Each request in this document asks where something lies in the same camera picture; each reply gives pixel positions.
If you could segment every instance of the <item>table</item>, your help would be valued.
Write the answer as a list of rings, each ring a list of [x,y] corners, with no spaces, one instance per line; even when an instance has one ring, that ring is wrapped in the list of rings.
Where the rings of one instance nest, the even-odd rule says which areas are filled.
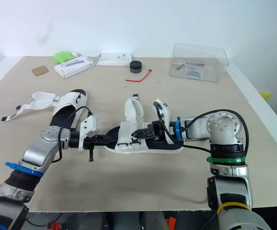
[[[156,98],[168,104],[174,118],[232,109],[249,128],[246,162],[254,207],[277,206],[277,143],[232,78],[225,74],[218,83],[173,78],[168,75],[168,58],[138,60],[143,63],[141,75],[126,67],[97,66],[64,80],[54,72],[52,57],[24,57],[0,81],[0,119],[36,91],[63,95],[74,89],[88,93],[87,105],[100,122],[101,134],[125,120],[124,105],[134,93],[139,94],[146,122],[157,120],[150,107]],[[34,76],[31,69],[41,65],[49,72]],[[125,81],[140,79],[147,69],[153,72],[143,82]],[[4,163],[17,162],[49,125],[51,116],[52,108],[48,108],[0,121],[0,184],[11,173]],[[194,144],[209,148],[207,141]],[[88,151],[68,149],[62,161],[49,167],[28,207],[49,212],[208,209],[206,186],[211,173],[207,156],[195,149],[178,154],[118,154],[96,147],[95,161],[88,162]]]

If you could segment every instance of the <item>orange object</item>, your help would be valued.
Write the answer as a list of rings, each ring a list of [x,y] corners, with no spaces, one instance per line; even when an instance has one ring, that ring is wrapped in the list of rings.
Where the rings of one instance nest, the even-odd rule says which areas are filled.
[[[62,230],[62,227],[59,223],[52,221],[47,223],[47,230]]]
[[[128,79],[126,79],[126,81],[130,81],[130,82],[141,82],[141,81],[143,81],[145,78],[147,78],[147,76],[148,76],[151,72],[152,72],[152,69],[149,69],[149,70],[148,70],[148,73],[146,74],[146,76],[143,77],[141,80],[128,80]]]
[[[169,217],[168,219],[165,219],[169,230],[174,230],[176,225],[176,219],[174,217]]]

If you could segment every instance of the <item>small white box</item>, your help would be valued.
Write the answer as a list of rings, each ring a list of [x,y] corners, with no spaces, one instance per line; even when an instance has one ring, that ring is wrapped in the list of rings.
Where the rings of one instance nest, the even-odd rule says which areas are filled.
[[[61,75],[62,78],[66,79],[72,75],[82,72],[83,70],[93,67],[94,65],[94,62],[88,57],[80,56],[60,65],[54,66],[54,70]]]
[[[130,66],[130,53],[101,53],[97,58],[97,66]]]

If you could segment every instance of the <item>black cable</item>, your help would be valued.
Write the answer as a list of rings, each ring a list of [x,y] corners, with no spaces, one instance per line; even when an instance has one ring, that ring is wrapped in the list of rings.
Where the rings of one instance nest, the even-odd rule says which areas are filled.
[[[76,111],[73,112],[66,119],[65,123],[60,127],[60,130],[58,131],[58,152],[59,152],[59,158],[54,160],[54,161],[52,161],[52,163],[58,162],[58,161],[60,161],[62,159],[61,133],[62,133],[62,130],[63,130],[64,126],[67,124],[67,122],[70,120],[70,118],[76,114],[76,112],[78,112],[80,109],[83,109],[83,108],[87,109],[87,111],[88,111],[87,117],[92,115],[92,112],[90,111],[90,109],[87,106],[81,106],[78,109],[76,109]]]
[[[60,214],[58,215],[58,217],[54,219],[54,221],[57,221],[62,215],[63,215],[63,213],[60,213]],[[29,221],[29,219],[28,219],[27,217],[25,218],[25,220],[26,220],[29,224],[31,224],[31,225],[33,225],[33,226],[36,226],[36,227],[46,227],[46,226],[47,226],[47,224],[45,224],[45,225],[34,224],[34,223],[32,223],[31,221]]]
[[[206,116],[206,115],[209,115],[209,114],[213,114],[213,113],[217,113],[217,112],[229,112],[229,113],[232,113],[234,115],[236,115],[239,120],[241,121],[241,123],[243,124],[244,126],[244,131],[245,131],[245,137],[246,137],[246,141],[245,141],[245,150],[244,150],[244,153],[245,153],[245,156],[247,155],[247,151],[248,151],[248,147],[249,147],[249,132],[248,132],[248,128],[247,128],[247,125],[246,125],[246,122],[244,120],[244,118],[238,114],[236,111],[233,111],[233,110],[229,110],[229,109],[217,109],[217,110],[212,110],[212,111],[209,111],[209,112],[206,112],[204,114],[201,114],[197,117],[195,117],[189,124],[186,125],[185,127],[185,131],[187,131],[187,129],[198,119]]]
[[[214,217],[216,213],[214,213],[203,225],[201,225],[197,230],[202,230]]]
[[[165,126],[165,124],[164,124],[164,122],[163,122],[163,120],[162,120],[162,117],[161,117],[160,111],[159,111],[159,105],[158,105],[158,103],[155,102],[153,105],[154,105],[155,108],[156,108],[158,118],[159,118],[159,120],[160,120],[160,122],[161,122],[162,127],[164,128],[164,131],[166,132],[166,134],[167,134],[168,137],[172,140],[173,143],[175,143],[176,145],[185,147],[185,148],[190,148],[190,149],[196,149],[196,150],[203,150],[203,151],[206,151],[206,152],[211,152],[211,151],[208,150],[208,149],[201,148],[201,147],[197,147],[197,146],[184,145],[184,144],[180,143],[180,141],[175,140],[175,139],[171,136],[171,134],[169,133],[168,129],[166,128],[166,126]]]

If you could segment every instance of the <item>clear plastic box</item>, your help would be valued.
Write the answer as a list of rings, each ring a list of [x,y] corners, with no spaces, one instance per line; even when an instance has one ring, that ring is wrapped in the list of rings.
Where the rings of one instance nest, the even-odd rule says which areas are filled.
[[[222,48],[175,43],[170,76],[217,82],[228,65]]]

